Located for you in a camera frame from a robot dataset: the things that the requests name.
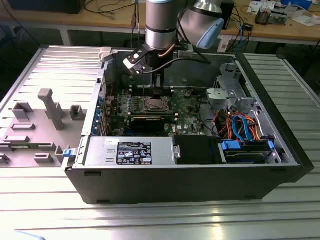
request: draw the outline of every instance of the paper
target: paper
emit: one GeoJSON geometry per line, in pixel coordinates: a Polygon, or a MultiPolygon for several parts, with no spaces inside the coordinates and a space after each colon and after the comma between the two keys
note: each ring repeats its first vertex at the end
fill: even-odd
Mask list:
{"type": "Polygon", "coordinates": [[[258,14],[260,8],[264,9],[275,9],[276,1],[252,1],[248,7],[248,13],[258,14]]]}
{"type": "Polygon", "coordinates": [[[309,17],[309,16],[304,16],[304,15],[292,18],[292,20],[297,23],[303,24],[307,27],[311,27],[313,25],[320,24],[320,20],[309,17]]]}

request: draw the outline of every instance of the black computer case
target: black computer case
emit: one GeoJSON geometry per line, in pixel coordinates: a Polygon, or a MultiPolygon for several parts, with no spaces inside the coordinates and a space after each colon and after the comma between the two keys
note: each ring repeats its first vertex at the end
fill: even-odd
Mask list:
{"type": "Polygon", "coordinates": [[[13,10],[78,14],[86,0],[8,0],[13,10]]]}

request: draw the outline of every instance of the power connector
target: power connector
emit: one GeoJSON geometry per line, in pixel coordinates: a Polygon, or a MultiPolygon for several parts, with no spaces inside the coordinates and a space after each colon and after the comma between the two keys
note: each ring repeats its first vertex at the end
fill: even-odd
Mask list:
{"type": "Polygon", "coordinates": [[[244,24],[242,25],[242,29],[243,29],[244,31],[252,32],[252,30],[254,29],[254,26],[251,25],[251,24],[249,24],[249,23],[244,23],[244,24]]]}

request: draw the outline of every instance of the green motherboard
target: green motherboard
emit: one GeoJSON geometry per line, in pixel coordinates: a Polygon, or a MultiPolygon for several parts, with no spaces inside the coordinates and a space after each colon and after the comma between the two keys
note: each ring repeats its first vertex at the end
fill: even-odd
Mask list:
{"type": "Polygon", "coordinates": [[[179,89],[170,97],[152,99],[133,96],[129,91],[118,93],[110,111],[110,135],[112,136],[152,136],[168,137],[174,135],[205,135],[203,124],[199,121],[196,95],[185,96],[186,90],[179,89]],[[162,120],[164,128],[157,132],[137,132],[132,127],[134,120],[162,120]]]}

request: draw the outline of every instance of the metal bracket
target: metal bracket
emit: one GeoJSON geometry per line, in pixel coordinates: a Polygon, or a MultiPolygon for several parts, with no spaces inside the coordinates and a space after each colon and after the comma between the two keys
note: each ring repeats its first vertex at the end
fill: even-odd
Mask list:
{"type": "Polygon", "coordinates": [[[181,158],[180,146],[179,145],[173,147],[173,154],[174,154],[174,158],[175,159],[181,158]]]}

